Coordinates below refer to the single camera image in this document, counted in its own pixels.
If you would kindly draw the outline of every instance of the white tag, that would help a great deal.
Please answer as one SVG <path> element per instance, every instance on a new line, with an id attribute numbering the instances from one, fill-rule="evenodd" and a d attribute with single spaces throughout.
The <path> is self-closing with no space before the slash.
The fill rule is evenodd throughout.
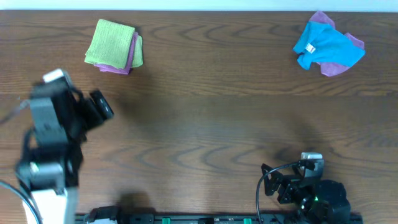
<path id="1" fill-rule="evenodd" d="M 310 43 L 308 43 L 307 46 L 305 47 L 305 50 L 307 50 L 312 54 L 316 50 L 316 48 L 313 47 Z"/>

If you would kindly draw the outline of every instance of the green cloth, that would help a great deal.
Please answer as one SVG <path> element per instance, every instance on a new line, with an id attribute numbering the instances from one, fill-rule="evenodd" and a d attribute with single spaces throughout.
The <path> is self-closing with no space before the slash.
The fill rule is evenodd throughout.
<path id="1" fill-rule="evenodd" d="M 136 46 L 134 46 L 134 58 L 132 59 L 132 68 L 140 67 L 144 64 L 142 60 L 142 37 L 138 36 Z"/>
<path id="2" fill-rule="evenodd" d="M 102 63 L 115 68 L 124 68 L 127 63 L 134 31 L 135 28 L 133 27 L 100 19 L 97 23 L 93 40 L 86 52 L 85 62 L 90 64 Z"/>

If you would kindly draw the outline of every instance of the purple cloth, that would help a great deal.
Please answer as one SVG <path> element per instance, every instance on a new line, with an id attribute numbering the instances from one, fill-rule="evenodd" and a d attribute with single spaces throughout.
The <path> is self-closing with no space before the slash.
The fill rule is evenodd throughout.
<path id="1" fill-rule="evenodd" d="M 134 58 L 134 48 L 136 46 L 137 38 L 138 38 L 138 33 L 134 32 L 131 39 L 129 57 L 127 58 L 127 64 L 124 68 L 115 68 L 111 65 L 106 65 L 106 64 L 95 64 L 94 66 L 98 67 L 101 72 L 113 72 L 113 73 L 128 75 L 130 72 L 132 59 Z"/>
<path id="2" fill-rule="evenodd" d="M 324 12 L 321 12 L 321 11 L 316 12 L 310 18 L 310 21 L 319 22 L 319 23 L 327 23 L 336 29 L 335 22 L 332 19 L 330 19 Z M 347 38 L 349 38 L 350 41 L 353 42 L 355 47 L 365 49 L 365 43 L 362 40 L 355 38 L 350 33 L 346 33 L 345 36 Z M 318 63 L 318 64 L 321 65 L 321 73 L 328 77 L 332 77 L 332 76 L 341 74 L 349 69 L 348 66 L 340 65 L 338 63 L 325 62 L 325 63 Z"/>

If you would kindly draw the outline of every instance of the crumpled blue cloth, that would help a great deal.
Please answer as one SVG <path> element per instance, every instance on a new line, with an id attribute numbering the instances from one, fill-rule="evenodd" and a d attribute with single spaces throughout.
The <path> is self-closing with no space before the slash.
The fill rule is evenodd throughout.
<path id="1" fill-rule="evenodd" d="M 305 49 L 308 44 L 315 48 L 312 54 Z M 351 67 L 365 55 L 365 50 L 356 47 L 331 25 L 319 22 L 308 22 L 293 50 L 300 54 L 297 61 L 306 70 L 312 62 L 333 62 Z"/>

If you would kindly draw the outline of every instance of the wood grain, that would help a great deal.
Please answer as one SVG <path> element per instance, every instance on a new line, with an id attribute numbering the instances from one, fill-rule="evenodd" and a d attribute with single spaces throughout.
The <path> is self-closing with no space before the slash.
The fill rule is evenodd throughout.
<path id="1" fill-rule="evenodd" d="M 158 212 L 254 213 L 260 165 L 326 159 L 366 223 L 398 222 L 398 14 L 328 13 L 366 55 L 334 78 L 292 47 L 311 12 L 2 11 L 0 115 L 55 68 L 99 88 L 115 118 L 83 146 L 79 212 L 120 203 Z M 137 27 L 144 66 L 129 76 L 84 63 L 98 19 Z M 0 178 L 16 184 L 24 111 L 0 134 Z M 24 223 L 0 191 L 0 223 Z M 264 210 L 290 210 L 261 195 Z"/>

